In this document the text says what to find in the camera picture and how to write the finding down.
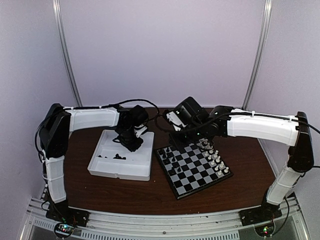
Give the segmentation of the black king piece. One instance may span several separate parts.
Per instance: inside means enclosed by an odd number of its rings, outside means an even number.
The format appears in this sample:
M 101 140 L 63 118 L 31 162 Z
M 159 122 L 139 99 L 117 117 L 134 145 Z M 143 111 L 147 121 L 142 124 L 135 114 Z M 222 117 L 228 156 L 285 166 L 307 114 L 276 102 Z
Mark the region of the black king piece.
M 176 174 L 175 169 L 174 169 L 174 168 L 170 169 L 170 170 L 168 171 L 168 174 L 169 174 L 170 176 L 175 175 L 175 174 Z

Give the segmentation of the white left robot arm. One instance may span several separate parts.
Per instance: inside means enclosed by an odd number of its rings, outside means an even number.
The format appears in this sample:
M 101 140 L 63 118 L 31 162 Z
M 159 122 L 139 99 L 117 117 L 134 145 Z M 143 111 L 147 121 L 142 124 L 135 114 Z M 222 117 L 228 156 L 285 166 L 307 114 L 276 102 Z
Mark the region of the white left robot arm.
M 66 107 L 54 103 L 50 107 L 35 138 L 40 142 L 36 149 L 45 168 L 44 180 L 55 217 L 61 222 L 72 218 L 64 181 L 64 160 L 70 133 L 82 129 L 109 128 L 117 133 L 115 140 L 121 145 L 120 149 L 133 153 L 144 142 L 141 135 L 148 129 L 144 124 L 148 118 L 148 112 L 140 105 L 126 109 L 120 104 Z

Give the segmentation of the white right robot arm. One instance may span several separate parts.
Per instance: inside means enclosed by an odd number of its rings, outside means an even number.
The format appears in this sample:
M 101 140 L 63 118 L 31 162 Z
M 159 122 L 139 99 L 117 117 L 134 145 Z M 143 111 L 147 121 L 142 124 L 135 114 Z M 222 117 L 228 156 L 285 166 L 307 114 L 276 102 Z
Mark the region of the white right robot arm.
M 314 153 L 307 115 L 274 115 L 246 111 L 233 106 L 218 105 L 207 112 L 191 96 L 173 110 L 164 113 L 173 126 L 170 137 L 176 147 L 199 143 L 211 160 L 214 137 L 249 137 L 288 146 L 288 159 L 272 185 L 266 190 L 256 210 L 259 220 L 268 220 L 298 179 L 314 166 Z

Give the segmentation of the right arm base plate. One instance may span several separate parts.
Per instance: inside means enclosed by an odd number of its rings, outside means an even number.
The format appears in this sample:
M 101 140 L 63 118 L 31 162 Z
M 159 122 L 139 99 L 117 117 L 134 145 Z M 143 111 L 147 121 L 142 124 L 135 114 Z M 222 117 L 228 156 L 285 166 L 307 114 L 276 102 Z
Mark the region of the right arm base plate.
M 239 212 L 242 226 L 272 221 L 273 219 L 279 218 L 282 215 L 283 214 L 280 209 L 274 210 L 270 208 L 263 208 L 262 206 L 241 210 Z

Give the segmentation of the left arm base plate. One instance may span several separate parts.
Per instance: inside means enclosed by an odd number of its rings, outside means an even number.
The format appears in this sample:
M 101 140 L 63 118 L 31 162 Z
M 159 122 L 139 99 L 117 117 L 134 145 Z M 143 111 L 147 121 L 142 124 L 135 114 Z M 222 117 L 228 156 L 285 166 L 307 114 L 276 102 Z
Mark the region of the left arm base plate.
M 56 209 L 49 209 L 45 217 L 57 222 L 67 223 L 77 227 L 86 227 L 90 213 L 85 210 L 69 208 L 67 212 L 60 213 Z

